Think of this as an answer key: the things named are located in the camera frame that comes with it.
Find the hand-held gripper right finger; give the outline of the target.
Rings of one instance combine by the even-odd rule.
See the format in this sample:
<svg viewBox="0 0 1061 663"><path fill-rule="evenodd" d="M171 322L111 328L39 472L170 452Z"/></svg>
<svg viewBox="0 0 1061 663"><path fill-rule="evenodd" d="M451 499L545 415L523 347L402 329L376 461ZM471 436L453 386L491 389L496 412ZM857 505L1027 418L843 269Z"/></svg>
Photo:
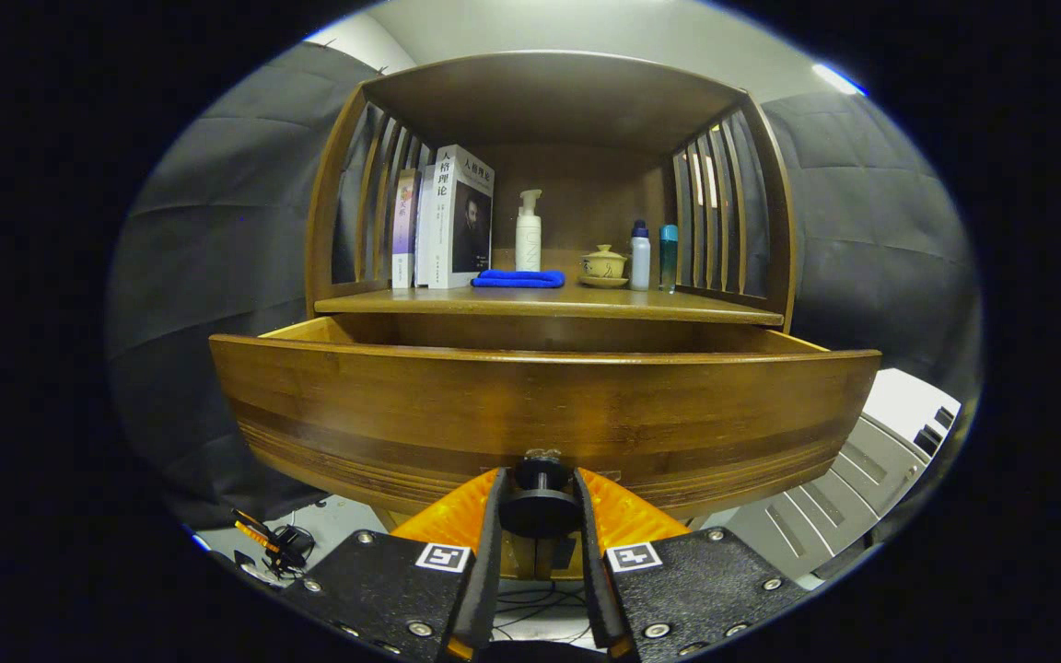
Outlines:
<svg viewBox="0 0 1061 663"><path fill-rule="evenodd" d="M611 662L708 662L808 590L721 526L690 529L595 471L574 471L595 645Z"/></svg>

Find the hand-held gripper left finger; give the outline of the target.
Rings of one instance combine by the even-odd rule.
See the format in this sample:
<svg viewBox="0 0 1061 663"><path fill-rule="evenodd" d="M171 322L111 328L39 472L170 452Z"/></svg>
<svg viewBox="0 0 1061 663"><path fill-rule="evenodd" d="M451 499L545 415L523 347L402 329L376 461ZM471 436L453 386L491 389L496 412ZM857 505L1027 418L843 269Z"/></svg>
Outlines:
<svg viewBox="0 0 1061 663"><path fill-rule="evenodd" d="M508 487L508 470L485 471L392 533L351 533L279 597L375 657L473 660L495 617Z"/></svg>

